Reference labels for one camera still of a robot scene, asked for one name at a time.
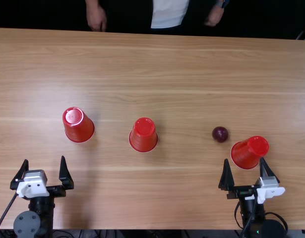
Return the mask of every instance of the tipped-over red cup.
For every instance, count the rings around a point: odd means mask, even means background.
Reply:
[[[66,136],[75,143],[89,140],[95,132],[94,123],[80,108],[66,109],[62,118]]]
[[[250,170],[255,168],[261,157],[268,153],[269,144],[265,138],[256,135],[247,140],[236,143],[231,150],[231,157],[235,165]]]
[[[158,143],[154,122],[149,118],[139,118],[129,134],[129,143],[139,152],[148,152]]]

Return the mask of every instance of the floor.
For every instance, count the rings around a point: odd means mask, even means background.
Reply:
[[[0,238],[14,238],[14,233],[2,230]],[[141,234],[125,237],[120,230],[54,230],[54,238],[144,238]],[[233,230],[183,230],[180,238],[237,238]],[[286,238],[305,238],[305,234],[301,230],[290,230]]]

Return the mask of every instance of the upside-down red cup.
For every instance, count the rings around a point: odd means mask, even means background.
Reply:
[[[129,134],[129,143],[139,152],[148,152],[158,143],[154,122],[149,118],[139,118]]]
[[[260,158],[265,156],[268,150],[267,140],[256,135],[233,145],[231,157],[235,165],[241,169],[250,170],[258,165]]]
[[[66,109],[62,119],[66,136],[75,143],[89,140],[95,132],[94,123],[80,108]]]

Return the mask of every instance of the dark red ball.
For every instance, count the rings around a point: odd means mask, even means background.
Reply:
[[[218,126],[218,127],[214,128],[214,130],[212,131],[212,137],[217,142],[223,143],[228,138],[228,131],[225,127]]]

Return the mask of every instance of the black cable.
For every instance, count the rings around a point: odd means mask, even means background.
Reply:
[[[240,234],[238,234],[238,231],[234,230],[234,232],[236,233],[236,235],[237,235],[238,237],[240,236]]]
[[[78,238],[81,238],[82,232],[83,232],[83,230],[81,230],[81,231],[79,232]]]
[[[244,226],[244,229],[240,233],[240,238],[243,238],[243,235],[244,235],[245,231],[247,230],[248,226],[250,225],[251,219],[252,219],[252,217],[253,217],[253,215],[256,211],[256,205],[257,205],[257,199],[258,199],[258,196],[257,196],[256,193],[254,194],[254,197],[255,197],[255,201],[254,201],[254,205],[253,205],[253,208],[252,208],[252,211],[251,211],[251,215],[249,216],[249,219],[248,219],[246,225]]]
[[[239,207],[240,207],[240,202],[238,202],[237,205],[236,205],[236,207],[235,207],[234,218],[235,218],[235,221],[236,221],[238,227],[241,228],[241,229],[243,229],[243,228],[240,226],[240,224],[238,223],[237,217],[236,217],[236,215],[237,215],[237,210],[238,210]]]
[[[70,232],[66,232],[66,231],[62,231],[62,230],[54,230],[53,233],[54,232],[63,232],[63,233],[69,234],[72,238],[74,238],[74,236]]]
[[[268,215],[268,214],[272,214],[272,215],[274,215],[274,216],[279,218],[279,220],[282,222],[283,226],[285,227],[286,234],[287,234],[288,233],[288,224],[285,221],[285,219],[283,219],[282,216],[280,216],[280,215],[278,215],[277,213],[274,213],[274,212],[266,212],[265,216]]]
[[[9,209],[12,206],[13,202],[15,201],[17,195],[18,195],[17,193],[14,194],[14,196],[12,197],[11,201],[9,202],[7,208],[5,209],[4,213],[2,214],[2,216],[0,218],[0,225],[2,224],[2,221],[3,221],[4,217],[6,216],[7,212],[9,211]]]
[[[184,233],[185,233],[187,238],[190,238],[190,235],[187,233],[187,230],[184,230]]]

